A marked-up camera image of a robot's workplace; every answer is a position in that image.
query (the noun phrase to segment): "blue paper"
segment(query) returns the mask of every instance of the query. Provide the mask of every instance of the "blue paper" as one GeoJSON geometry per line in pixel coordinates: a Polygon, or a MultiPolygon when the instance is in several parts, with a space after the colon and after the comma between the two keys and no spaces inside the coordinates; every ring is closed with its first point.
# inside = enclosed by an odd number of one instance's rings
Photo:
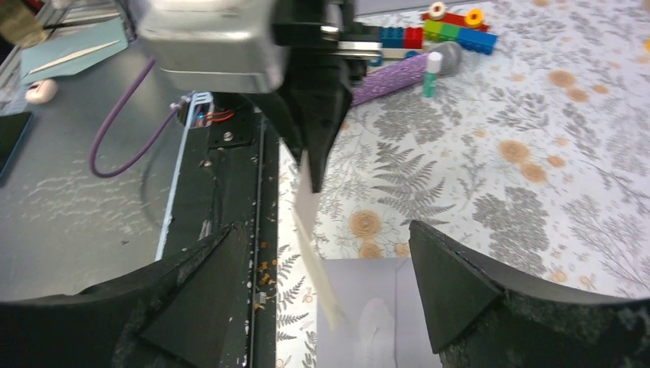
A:
{"type": "Polygon", "coordinates": [[[21,52],[21,82],[31,84],[35,81],[42,81],[48,78],[75,75],[119,53],[126,49],[128,45],[129,42],[126,39],[124,26],[122,20],[119,18],[77,31],[68,36],[62,36],[51,41],[43,42],[42,44],[37,44],[33,48],[28,48],[21,52]],[[64,58],[74,52],[114,41],[118,42],[63,64],[29,74],[29,71],[37,67],[64,58]]]}

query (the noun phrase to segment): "smartphone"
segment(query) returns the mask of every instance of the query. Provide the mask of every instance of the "smartphone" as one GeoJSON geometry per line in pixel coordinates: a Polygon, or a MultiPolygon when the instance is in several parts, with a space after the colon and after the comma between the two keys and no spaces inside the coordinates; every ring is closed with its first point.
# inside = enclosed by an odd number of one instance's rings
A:
{"type": "Polygon", "coordinates": [[[25,112],[0,117],[0,187],[6,182],[33,116],[25,112]]]}

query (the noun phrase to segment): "metal table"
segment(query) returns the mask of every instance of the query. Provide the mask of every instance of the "metal table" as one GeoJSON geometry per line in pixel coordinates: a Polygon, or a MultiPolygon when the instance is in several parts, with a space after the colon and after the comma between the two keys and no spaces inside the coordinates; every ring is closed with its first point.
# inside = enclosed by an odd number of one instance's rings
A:
{"type": "MultiPolygon", "coordinates": [[[[59,79],[50,103],[27,107],[34,112],[32,129],[0,189],[2,300],[77,293],[154,261],[182,127],[169,126],[115,179],[97,179],[87,168],[99,125],[146,59],[132,44],[59,79]]],[[[126,162],[180,94],[154,68],[107,134],[100,167],[126,162]]]]}

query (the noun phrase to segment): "table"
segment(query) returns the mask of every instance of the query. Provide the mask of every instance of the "table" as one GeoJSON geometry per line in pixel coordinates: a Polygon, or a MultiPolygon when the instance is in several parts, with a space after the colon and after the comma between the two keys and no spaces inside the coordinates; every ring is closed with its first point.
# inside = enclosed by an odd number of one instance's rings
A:
{"type": "MultiPolygon", "coordinates": [[[[99,125],[147,58],[141,45],[132,44],[61,78],[50,103],[28,107],[33,129],[0,189],[2,300],[74,294],[154,261],[182,126],[171,124],[139,163],[115,179],[97,179],[87,168],[99,125]]],[[[100,168],[132,157],[180,95],[152,71],[107,134],[100,168]]]]}
{"type": "MultiPolygon", "coordinates": [[[[650,295],[650,15],[638,1],[499,0],[499,35],[461,72],[350,111],[316,229],[323,258],[408,257],[411,219],[529,274],[650,295]]],[[[366,18],[421,24],[416,11],[366,18]]],[[[281,152],[277,367],[316,361],[316,295],[300,262],[281,152]]]]}

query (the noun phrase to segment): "purple mesh object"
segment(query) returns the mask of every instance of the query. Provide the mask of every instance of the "purple mesh object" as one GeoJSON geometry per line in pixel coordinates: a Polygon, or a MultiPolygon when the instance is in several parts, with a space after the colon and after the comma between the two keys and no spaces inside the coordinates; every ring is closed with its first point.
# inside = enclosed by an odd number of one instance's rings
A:
{"type": "Polygon", "coordinates": [[[352,106],[421,83],[426,72],[427,57],[428,52],[425,52],[368,74],[363,86],[355,88],[352,106]]]}

